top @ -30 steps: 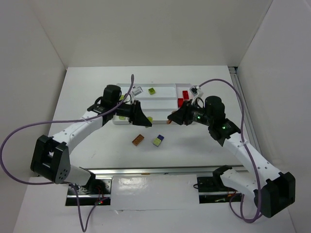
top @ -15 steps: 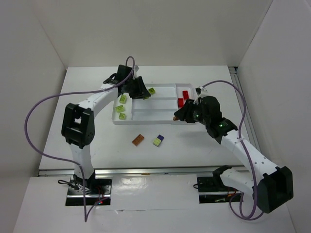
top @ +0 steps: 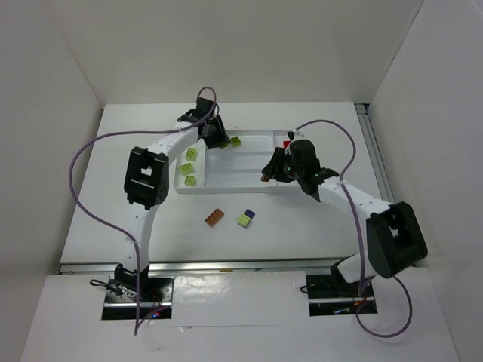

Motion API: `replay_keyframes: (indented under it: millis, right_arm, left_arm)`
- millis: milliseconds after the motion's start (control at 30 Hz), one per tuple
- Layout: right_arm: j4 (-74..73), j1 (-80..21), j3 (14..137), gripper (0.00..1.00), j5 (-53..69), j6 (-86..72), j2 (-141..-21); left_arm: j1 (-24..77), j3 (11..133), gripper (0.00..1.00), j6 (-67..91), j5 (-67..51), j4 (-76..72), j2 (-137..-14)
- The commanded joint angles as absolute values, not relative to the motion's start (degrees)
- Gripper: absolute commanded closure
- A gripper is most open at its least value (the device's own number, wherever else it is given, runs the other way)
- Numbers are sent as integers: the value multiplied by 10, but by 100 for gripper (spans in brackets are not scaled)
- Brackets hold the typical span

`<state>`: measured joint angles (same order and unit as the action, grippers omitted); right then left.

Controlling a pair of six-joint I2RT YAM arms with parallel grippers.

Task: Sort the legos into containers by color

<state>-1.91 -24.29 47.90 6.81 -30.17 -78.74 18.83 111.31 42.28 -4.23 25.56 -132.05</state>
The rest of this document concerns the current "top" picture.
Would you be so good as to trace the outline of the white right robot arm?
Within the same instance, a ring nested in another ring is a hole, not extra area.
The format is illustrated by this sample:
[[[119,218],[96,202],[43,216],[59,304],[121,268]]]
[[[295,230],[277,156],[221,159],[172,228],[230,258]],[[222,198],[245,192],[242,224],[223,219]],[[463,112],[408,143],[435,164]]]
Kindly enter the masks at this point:
[[[288,132],[289,143],[275,148],[263,168],[264,182],[296,182],[317,202],[336,207],[355,221],[359,252],[331,266],[336,284],[361,284],[368,278],[392,278],[425,259],[428,249],[411,205],[393,204],[363,192],[322,167],[315,146],[299,131]]]

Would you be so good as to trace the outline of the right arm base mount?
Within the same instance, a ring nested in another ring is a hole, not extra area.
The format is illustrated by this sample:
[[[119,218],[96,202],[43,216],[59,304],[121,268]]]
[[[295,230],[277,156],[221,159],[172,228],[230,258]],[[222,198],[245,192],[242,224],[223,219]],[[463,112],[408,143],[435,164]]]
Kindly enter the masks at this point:
[[[357,283],[338,284],[330,275],[307,275],[300,292],[308,297],[311,317],[351,315],[360,306],[362,314],[377,313],[371,285],[358,296]]]

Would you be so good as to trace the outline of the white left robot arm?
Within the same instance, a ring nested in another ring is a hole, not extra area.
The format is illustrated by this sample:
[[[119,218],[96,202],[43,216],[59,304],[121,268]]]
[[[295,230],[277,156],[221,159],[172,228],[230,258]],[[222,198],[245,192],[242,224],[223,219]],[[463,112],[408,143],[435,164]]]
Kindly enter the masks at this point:
[[[171,163],[199,140],[215,147],[227,140],[217,109],[214,100],[199,97],[170,133],[151,146],[131,150],[124,191],[129,203],[126,241],[133,250],[115,268],[117,285],[138,295],[149,289],[149,241],[155,215],[169,193]]]

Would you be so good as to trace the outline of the purple lego plate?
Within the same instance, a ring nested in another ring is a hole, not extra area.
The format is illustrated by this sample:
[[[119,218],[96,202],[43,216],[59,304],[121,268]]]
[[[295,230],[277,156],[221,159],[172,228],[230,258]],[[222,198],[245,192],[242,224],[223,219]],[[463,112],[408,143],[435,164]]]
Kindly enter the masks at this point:
[[[254,216],[255,216],[255,212],[250,210],[250,209],[247,209],[245,212],[244,212],[244,215],[246,215],[247,217],[249,217],[250,219],[253,219]]]

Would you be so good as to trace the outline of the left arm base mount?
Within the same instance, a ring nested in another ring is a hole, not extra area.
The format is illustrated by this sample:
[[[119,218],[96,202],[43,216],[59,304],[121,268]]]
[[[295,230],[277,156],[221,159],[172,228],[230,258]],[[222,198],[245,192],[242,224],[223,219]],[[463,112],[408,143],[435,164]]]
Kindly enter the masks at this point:
[[[103,321],[134,321],[136,319],[136,298],[134,290],[117,284],[113,278],[107,281],[90,279],[89,284],[105,291]],[[140,320],[167,320],[172,317],[174,277],[151,278],[147,288],[140,295]]]

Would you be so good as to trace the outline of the curved green lego brick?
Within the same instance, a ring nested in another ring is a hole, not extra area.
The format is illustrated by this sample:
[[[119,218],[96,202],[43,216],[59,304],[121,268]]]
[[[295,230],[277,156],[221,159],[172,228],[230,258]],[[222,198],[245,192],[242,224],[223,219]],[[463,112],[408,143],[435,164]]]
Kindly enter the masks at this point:
[[[195,172],[192,163],[182,164],[179,166],[179,171],[182,175],[190,175]]]

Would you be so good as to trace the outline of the green square lego brick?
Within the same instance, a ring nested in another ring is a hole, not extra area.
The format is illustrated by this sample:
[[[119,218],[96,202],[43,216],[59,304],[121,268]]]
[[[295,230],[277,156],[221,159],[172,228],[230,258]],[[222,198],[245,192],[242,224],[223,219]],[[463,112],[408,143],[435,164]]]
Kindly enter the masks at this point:
[[[230,141],[233,147],[239,147],[242,144],[241,140],[238,137],[233,137],[230,139]]]

